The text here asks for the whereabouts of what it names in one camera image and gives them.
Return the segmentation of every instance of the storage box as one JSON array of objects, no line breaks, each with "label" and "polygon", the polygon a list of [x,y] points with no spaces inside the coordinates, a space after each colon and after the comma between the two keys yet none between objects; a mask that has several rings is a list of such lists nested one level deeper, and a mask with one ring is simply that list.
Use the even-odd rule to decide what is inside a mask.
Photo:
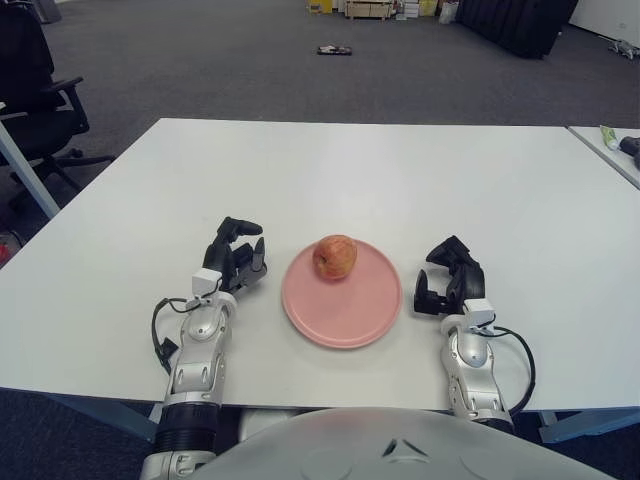
[{"label": "storage box", "polygon": [[404,14],[407,18],[418,18],[420,6],[417,3],[405,3]]},{"label": "storage box", "polygon": [[390,0],[346,0],[344,15],[346,17],[389,18],[392,3]]},{"label": "storage box", "polygon": [[385,18],[391,15],[391,4],[371,4],[371,12],[369,13],[370,17],[380,17]]},{"label": "storage box", "polygon": [[419,15],[421,17],[433,17],[438,8],[438,0],[420,0]]},{"label": "storage box", "polygon": [[347,2],[344,9],[344,14],[347,17],[368,17],[370,13],[371,4],[369,3]]},{"label": "storage box", "polygon": [[311,13],[332,13],[333,0],[309,0],[308,8]]}]

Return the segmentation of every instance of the table leg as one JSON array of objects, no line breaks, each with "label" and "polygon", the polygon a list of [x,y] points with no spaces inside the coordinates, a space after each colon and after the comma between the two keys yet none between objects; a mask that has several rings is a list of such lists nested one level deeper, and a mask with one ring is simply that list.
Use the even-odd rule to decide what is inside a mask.
[{"label": "table leg", "polygon": [[2,152],[2,156],[7,160],[9,165],[11,165],[11,168],[18,174],[18,177],[20,177],[20,180],[22,180],[24,186],[27,187],[29,193],[31,193],[36,202],[38,202],[38,205],[40,205],[45,215],[53,218],[60,211],[60,208],[35,174],[29,162],[24,158],[24,155],[22,155],[22,152],[18,149],[2,122],[0,122],[0,152]]},{"label": "table leg", "polygon": [[558,443],[640,423],[640,408],[587,410],[559,421],[553,412],[541,412],[540,418],[544,425],[538,429],[542,442]]},{"label": "table leg", "polygon": [[148,442],[153,442],[155,437],[157,424],[117,400],[57,395],[53,393],[47,393],[45,396],[102,423],[106,423],[107,425],[147,440]]}]

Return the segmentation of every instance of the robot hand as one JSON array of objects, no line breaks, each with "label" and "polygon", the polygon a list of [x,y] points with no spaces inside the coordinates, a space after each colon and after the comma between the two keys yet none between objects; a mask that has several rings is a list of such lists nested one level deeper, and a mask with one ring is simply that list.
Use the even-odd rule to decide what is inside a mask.
[{"label": "robot hand", "polygon": [[220,290],[235,293],[256,283],[267,274],[264,263],[264,238],[260,237],[255,248],[245,243],[236,250],[231,244],[241,235],[260,235],[262,227],[246,220],[225,218],[218,228],[218,235],[204,255],[202,267],[222,274]]}]

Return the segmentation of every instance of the black office chair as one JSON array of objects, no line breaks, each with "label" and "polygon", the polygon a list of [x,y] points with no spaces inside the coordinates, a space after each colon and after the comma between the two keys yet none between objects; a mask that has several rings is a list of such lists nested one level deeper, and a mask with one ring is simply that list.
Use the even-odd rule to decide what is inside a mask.
[{"label": "black office chair", "polygon": [[[53,61],[40,23],[25,9],[0,4],[0,120],[29,161],[42,159],[33,166],[44,179],[55,173],[74,190],[82,188],[63,167],[111,162],[112,156],[83,158],[82,152],[62,150],[74,135],[89,130],[89,122],[76,93],[82,77],[54,82]],[[64,92],[68,103],[60,92]],[[0,154],[0,165],[6,165]],[[11,174],[17,183],[20,179]],[[21,192],[9,202],[15,208],[27,195]]]}]

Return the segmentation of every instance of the apple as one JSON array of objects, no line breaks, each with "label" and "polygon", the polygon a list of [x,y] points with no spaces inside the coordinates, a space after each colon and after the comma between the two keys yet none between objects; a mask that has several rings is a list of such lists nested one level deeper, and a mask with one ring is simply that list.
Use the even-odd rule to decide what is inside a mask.
[{"label": "apple", "polygon": [[313,266],[320,277],[340,280],[349,275],[356,263],[358,247],[345,235],[329,235],[313,249]]}]

